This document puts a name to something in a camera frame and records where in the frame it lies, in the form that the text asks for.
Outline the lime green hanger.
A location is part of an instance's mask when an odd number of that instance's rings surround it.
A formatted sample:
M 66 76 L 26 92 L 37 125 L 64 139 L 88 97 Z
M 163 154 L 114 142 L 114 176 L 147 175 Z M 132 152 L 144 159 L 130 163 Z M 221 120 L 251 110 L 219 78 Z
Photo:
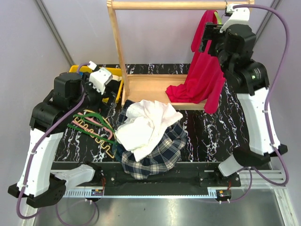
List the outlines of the lime green hanger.
M 216 17 L 217 24 L 222 24 L 222 17 L 218 14 L 217 11 L 214 12 L 214 15 Z

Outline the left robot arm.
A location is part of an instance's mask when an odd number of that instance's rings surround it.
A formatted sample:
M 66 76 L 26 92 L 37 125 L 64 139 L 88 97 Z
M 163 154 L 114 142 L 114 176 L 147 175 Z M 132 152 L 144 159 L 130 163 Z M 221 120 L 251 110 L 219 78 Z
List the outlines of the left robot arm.
M 102 180 L 101 167 L 83 163 L 63 173 L 52 174 L 55 153 L 64 131 L 82 107 L 111 109 L 116 93 L 107 85 L 114 75 L 106 68 L 90 74 L 64 72 L 54 79 L 54 88 L 37 104 L 30 120 L 30 147 L 19 181 L 8 193 L 33 208 L 56 205 L 66 191 L 83 183 L 97 186 Z

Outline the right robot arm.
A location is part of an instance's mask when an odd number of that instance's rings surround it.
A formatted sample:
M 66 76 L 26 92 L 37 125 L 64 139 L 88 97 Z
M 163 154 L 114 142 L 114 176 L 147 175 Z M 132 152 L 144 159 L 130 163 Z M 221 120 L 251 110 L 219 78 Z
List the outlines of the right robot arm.
M 218 166 L 214 182 L 225 186 L 230 175 L 244 167 L 260 167 L 271 157 L 287 153 L 280 143 L 272 120 L 270 107 L 265 103 L 269 93 L 269 79 L 265 66 L 252 60 L 256 35 L 245 24 L 233 24 L 225 30 L 221 24 L 206 23 L 199 46 L 200 52 L 216 57 L 229 86 L 242 106 L 248 128 L 249 142 L 234 148 L 230 157 Z

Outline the navy plaid skirt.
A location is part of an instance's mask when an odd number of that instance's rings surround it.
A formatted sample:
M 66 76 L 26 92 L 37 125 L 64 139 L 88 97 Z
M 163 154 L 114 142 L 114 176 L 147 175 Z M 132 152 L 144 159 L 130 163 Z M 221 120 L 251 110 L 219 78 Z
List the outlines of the navy plaid skirt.
M 117 128 L 126 119 L 126 110 L 133 104 L 127 100 L 118 116 Z M 136 161 L 134 154 L 127 151 L 118 141 L 113 145 L 113 153 L 117 161 L 122 164 L 124 171 L 137 180 L 147 179 L 149 176 L 163 174 L 171 170 L 181 158 L 181 151 L 186 145 L 187 134 L 180 120 L 168 127 L 153 149 L 153 151 L 140 161 Z

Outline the red shirt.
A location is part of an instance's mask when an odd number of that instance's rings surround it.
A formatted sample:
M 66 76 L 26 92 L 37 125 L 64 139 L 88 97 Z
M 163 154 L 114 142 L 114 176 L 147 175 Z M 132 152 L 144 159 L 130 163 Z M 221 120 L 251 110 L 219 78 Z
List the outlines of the red shirt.
M 206 47 L 205 52 L 198 51 L 206 23 L 217 24 L 215 13 L 214 10 L 207 10 L 201 17 L 191 43 L 194 55 L 185 82 L 178 86 L 170 85 L 166 89 L 166 94 L 173 103 L 199 104 L 206 100 L 204 110 L 207 114 L 217 111 L 225 83 L 218 59 L 207 53 L 209 47 Z

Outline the white garment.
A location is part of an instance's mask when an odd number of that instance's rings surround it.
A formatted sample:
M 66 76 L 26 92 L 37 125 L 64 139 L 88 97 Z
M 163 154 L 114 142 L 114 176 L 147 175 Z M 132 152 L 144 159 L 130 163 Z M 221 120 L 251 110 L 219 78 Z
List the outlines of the white garment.
M 140 161 L 153 151 L 166 129 L 181 118 L 170 103 L 142 100 L 127 108 L 124 123 L 115 131 L 116 138 Z

